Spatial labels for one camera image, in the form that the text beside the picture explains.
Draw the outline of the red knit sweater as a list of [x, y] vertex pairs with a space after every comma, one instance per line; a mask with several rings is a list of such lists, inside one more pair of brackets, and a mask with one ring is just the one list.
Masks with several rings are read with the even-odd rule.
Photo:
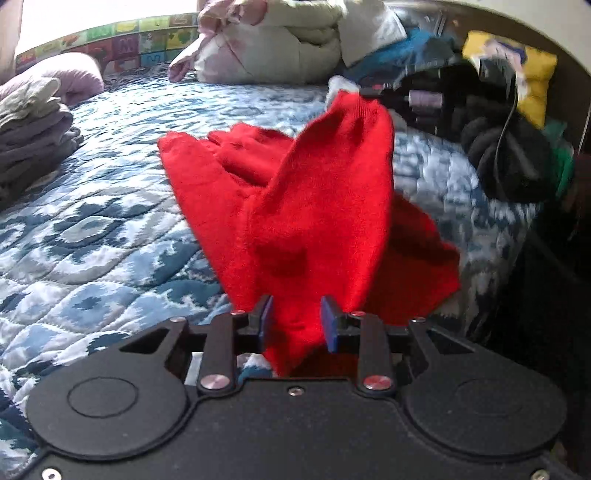
[[325, 350], [324, 296], [404, 326], [460, 288], [459, 252], [394, 190], [394, 124], [375, 100], [339, 93], [295, 137], [238, 123], [157, 146], [232, 305], [273, 297], [263, 354], [281, 376]]

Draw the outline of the black clothes pile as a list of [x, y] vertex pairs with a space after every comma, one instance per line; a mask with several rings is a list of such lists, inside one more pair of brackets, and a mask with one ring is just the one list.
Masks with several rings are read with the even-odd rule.
[[500, 58], [451, 59], [361, 88], [416, 130], [457, 143], [490, 199], [541, 203], [557, 190], [552, 147], [518, 111], [516, 74]]

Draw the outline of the grey folded clothes stack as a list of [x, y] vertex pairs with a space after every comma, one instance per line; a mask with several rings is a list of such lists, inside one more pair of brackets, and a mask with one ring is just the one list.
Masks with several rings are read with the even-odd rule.
[[57, 96], [59, 79], [29, 81], [1, 100], [1, 207], [50, 174], [84, 142]]

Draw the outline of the blue white patterned quilt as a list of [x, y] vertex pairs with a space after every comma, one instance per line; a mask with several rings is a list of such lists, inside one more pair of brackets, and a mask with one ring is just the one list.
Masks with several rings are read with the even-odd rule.
[[[169, 83], [163, 67], [105, 81], [72, 110], [85, 142], [1, 210], [1, 479], [39, 449], [25, 419], [47, 374], [162, 319], [229, 309], [162, 169], [168, 131], [204, 137], [237, 122], [294, 136], [325, 110], [325, 86]], [[467, 330], [512, 266], [540, 207], [489, 200], [460, 147], [394, 139], [394, 187], [461, 252], [462, 290], [438, 313]]]

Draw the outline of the cream padded comforter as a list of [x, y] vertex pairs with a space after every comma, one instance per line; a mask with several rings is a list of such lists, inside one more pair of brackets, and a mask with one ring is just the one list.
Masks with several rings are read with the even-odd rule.
[[211, 84], [312, 84], [407, 38], [383, 1], [200, 1], [198, 37], [168, 66]]

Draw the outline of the blue blanket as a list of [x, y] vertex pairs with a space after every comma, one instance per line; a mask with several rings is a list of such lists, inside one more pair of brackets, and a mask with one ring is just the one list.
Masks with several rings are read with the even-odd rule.
[[361, 86], [394, 83], [409, 72], [440, 66], [459, 56], [460, 47], [454, 38], [415, 28], [407, 32], [406, 39], [345, 67], [341, 75]]

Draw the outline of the pink pillow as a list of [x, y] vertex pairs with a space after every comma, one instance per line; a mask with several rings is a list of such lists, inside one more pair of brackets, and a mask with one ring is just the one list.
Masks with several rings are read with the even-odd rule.
[[44, 77], [60, 81], [56, 95], [67, 106], [77, 105], [104, 91], [99, 63], [87, 54], [68, 52], [46, 58], [10, 79], [1, 86], [1, 99]]

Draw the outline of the colourful alphabet play mat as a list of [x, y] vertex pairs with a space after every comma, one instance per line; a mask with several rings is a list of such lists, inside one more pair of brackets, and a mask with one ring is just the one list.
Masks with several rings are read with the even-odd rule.
[[107, 74], [151, 67], [172, 61], [197, 36], [195, 13], [116, 22], [31, 48], [16, 56], [16, 72], [20, 74], [42, 60], [69, 52], [91, 56]]

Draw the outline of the yellow cartoon cushion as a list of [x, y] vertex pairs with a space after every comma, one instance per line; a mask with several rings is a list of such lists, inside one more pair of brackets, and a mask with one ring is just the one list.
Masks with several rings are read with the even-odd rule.
[[515, 71], [519, 112], [538, 129], [545, 126], [549, 83], [558, 62], [556, 55], [472, 30], [464, 43], [463, 56], [477, 68], [485, 59], [506, 60]]

